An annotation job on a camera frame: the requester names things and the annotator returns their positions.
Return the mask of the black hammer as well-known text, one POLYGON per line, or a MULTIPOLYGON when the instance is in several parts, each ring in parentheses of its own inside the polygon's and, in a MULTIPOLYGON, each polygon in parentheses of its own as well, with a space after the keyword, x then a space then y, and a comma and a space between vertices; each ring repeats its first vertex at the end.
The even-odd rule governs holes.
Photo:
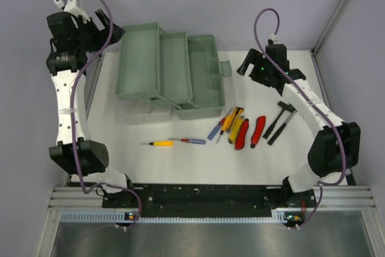
POLYGON ((276 130, 274 135, 268 140, 268 145, 272 146, 274 142, 279 138, 280 134, 283 132, 283 130, 286 128, 287 124, 291 121, 291 119, 294 117, 296 113, 296 109, 294 108, 294 111, 290 113, 288 118, 283 122, 283 124, 276 130))
POLYGON ((281 117, 281 115, 285 111, 289 111, 290 113, 292 113, 294 111, 294 108, 292 107, 292 105, 286 104, 282 101, 279 101, 277 105, 281 108, 281 111, 279 112, 277 117, 274 119, 274 121, 269 125, 268 129, 266 130, 266 132, 262 136, 264 139, 267 139, 270 136, 270 134, 272 133, 273 129, 275 128, 279 118, 281 117))

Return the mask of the green translucent tool box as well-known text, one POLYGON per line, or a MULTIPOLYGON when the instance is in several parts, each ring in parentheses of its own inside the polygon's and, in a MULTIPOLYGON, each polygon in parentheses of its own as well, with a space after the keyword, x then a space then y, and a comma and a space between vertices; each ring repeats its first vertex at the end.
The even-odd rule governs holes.
POLYGON ((211 34, 166 32, 159 23, 125 25, 115 96, 174 108, 178 118, 218 117, 225 107, 223 79, 231 65, 220 61, 211 34))

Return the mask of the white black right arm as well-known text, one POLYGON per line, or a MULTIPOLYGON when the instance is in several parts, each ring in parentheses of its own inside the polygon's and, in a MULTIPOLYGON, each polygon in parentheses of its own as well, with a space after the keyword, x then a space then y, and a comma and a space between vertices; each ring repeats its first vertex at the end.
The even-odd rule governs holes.
POLYGON ((215 120, 232 114, 224 88, 232 68, 220 62, 214 36, 167 33, 157 23, 125 31, 120 51, 104 56, 87 122, 107 146, 110 166, 135 182, 267 184, 284 176, 281 200, 295 206, 302 191, 357 163, 360 128, 335 115, 301 71, 289 68, 283 44, 248 53, 260 86, 244 108, 257 117, 280 95, 306 128, 271 153, 237 153, 233 144, 214 142, 215 120))

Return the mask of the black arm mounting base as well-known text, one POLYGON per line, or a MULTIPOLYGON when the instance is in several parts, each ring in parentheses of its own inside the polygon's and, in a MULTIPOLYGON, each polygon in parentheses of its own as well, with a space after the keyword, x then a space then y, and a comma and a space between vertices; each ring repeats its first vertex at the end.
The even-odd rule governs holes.
POLYGON ((269 217, 276 208, 313 208, 313 190, 290 193, 279 186, 135 184, 134 193, 96 191, 103 208, 142 206, 144 218, 269 217))

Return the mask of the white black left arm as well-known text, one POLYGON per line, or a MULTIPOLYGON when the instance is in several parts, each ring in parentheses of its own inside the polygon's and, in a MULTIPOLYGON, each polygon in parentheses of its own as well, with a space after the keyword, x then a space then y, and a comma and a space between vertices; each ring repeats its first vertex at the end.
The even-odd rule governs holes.
POLYGON ((87 126, 84 88, 87 79, 89 53, 95 56, 109 45, 117 43, 124 34, 103 10, 96 12, 102 22, 99 29, 92 19, 81 14, 61 11, 46 20, 52 33, 46 65, 57 96, 58 135, 49 148, 51 160, 85 188, 100 187, 122 206, 135 203, 136 192, 124 173, 109 166, 107 147, 91 139, 87 126))

